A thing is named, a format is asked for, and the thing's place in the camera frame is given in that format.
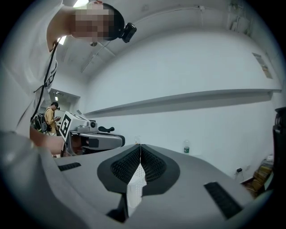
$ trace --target black hair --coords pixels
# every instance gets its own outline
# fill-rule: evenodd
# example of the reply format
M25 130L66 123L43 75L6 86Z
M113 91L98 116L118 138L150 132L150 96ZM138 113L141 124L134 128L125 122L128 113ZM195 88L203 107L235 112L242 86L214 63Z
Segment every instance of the black hair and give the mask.
M103 3L103 9L109 9L112 10L114 13L114 25L109 26L108 28L108 37L104 38L104 40L107 41L113 41L116 38L119 38L124 30L124 26L125 26L125 22L124 22L124 18L122 16L122 14L115 9L113 6Z
M51 104L51 106L52 106L52 105L55 105L56 107L59 107L58 102L53 102L53 103Z

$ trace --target person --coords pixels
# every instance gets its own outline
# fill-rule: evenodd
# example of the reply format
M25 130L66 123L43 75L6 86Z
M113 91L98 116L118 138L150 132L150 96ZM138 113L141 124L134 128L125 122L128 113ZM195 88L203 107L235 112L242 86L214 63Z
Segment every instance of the person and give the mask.
M56 52L51 64L50 60L58 38L73 36L88 42L113 40L120 36L123 27L122 15L101 1L92 1L80 8L65 6L62 0L35 1L18 19L1 49L0 85L5 86L0 93L5 98L2 105L9 107L9 112L0 113L0 130L29 137L36 146L60 154L64 145L61 136L44 135L30 128L30 119L39 101L41 105L48 98L56 77ZM73 141L79 147L80 140Z
M47 131L46 134L50 135L50 136L56 136L57 135L57 129L58 127L56 126L55 122L59 121L61 118L60 117L56 117L54 118L54 113L55 110L57 110L59 107L59 104L57 102L53 102L50 106L47 107L47 109L45 110L45 122L47 123L47 125L50 126L50 131Z

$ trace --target black rubber pad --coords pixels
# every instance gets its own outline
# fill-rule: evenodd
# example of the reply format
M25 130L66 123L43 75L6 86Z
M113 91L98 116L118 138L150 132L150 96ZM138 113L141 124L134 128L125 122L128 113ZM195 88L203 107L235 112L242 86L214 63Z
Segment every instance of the black rubber pad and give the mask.
M71 164L60 165L60 166L58 166L58 167L59 167L59 170L60 170L60 171L65 171L65 170L74 169L74 168L79 167L79 166L81 166L80 163L74 162L74 163L71 163Z
M227 219L230 219L242 210L240 205L224 190L223 187L220 186L219 183L210 182L204 186Z

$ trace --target white shirt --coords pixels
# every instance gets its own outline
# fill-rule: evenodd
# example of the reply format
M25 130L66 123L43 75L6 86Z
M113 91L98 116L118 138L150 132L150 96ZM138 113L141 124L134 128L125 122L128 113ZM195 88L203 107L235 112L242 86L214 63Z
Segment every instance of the white shirt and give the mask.
M3 44L0 54L2 131L29 137L30 118L36 110L52 54L46 40L47 28L62 6L62 0L35 1L18 19ZM50 81L58 65L55 56L56 53L47 78ZM50 89L51 83L45 87L44 95Z

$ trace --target white ceiling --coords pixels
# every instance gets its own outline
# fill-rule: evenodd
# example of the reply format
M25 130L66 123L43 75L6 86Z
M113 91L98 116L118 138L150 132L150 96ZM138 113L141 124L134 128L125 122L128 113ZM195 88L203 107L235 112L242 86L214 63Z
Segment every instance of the white ceiling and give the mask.
M73 6L76 0L63 0ZM105 0L118 9L125 23L132 22L137 32L129 43L121 39L98 44L67 37L64 45L59 45L59 64L73 66L87 77L94 76L120 52L152 35L183 27L231 29L240 16L237 32L249 29L252 12L241 0ZM230 6L237 3L239 7Z

